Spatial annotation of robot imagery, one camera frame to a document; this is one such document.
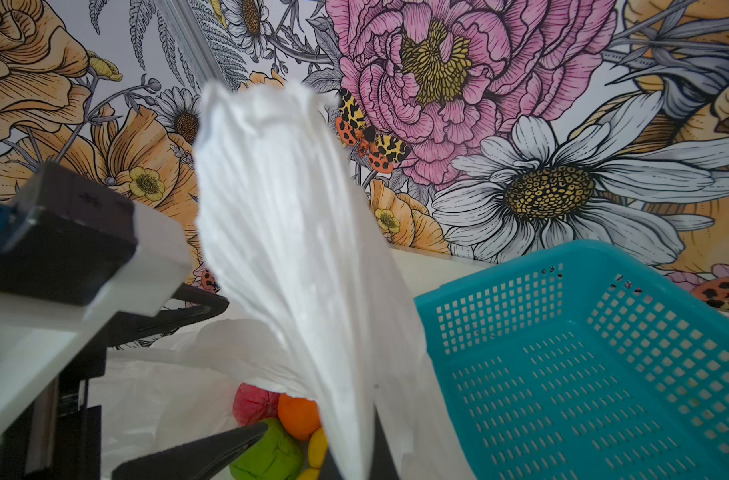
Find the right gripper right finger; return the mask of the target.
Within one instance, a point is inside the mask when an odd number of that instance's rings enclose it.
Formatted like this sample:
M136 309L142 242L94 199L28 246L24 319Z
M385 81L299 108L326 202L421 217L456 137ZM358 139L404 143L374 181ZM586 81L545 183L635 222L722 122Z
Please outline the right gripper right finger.
M399 480L400 476L392 458L388 440L386 438L380 415L376 413L376 435L374 443L374 454L371 465L370 480ZM342 474L338 471L338 465L328 451L320 468L320 480L343 480Z

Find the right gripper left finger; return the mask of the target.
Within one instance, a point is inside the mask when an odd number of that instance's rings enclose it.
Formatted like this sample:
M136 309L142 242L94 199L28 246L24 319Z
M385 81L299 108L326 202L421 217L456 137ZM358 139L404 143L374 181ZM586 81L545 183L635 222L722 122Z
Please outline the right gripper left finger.
M114 480L206 480L226 469L236 458L262 440L264 423L236 428L187 444L156 452L118 466Z

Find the yellow toy fruit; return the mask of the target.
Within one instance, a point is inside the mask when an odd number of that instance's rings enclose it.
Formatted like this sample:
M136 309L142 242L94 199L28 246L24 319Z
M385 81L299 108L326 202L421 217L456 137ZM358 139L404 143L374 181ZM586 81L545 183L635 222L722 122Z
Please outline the yellow toy fruit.
M308 442L308 455L306 456L308 465L300 472L298 480L318 480L326 454L328 454L328 439L326 439L324 428L321 427L312 434Z

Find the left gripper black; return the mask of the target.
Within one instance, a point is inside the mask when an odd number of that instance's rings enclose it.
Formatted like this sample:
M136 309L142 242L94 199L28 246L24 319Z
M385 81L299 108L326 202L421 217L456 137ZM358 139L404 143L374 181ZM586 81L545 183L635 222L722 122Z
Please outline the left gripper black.
M108 348L226 311L186 284L108 282L84 306L0 293L0 479L98 479L102 409L90 380Z

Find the white plastic bag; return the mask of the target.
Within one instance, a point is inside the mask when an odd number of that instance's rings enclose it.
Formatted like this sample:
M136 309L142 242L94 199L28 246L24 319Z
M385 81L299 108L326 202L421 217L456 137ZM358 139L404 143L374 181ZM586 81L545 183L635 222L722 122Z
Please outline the white plastic bag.
M469 479L414 296L322 112L291 83L202 92L198 239L236 317L115 351L92 386L102 478L232 430L250 383L316 401L346 479L369 479L375 417L402 479Z

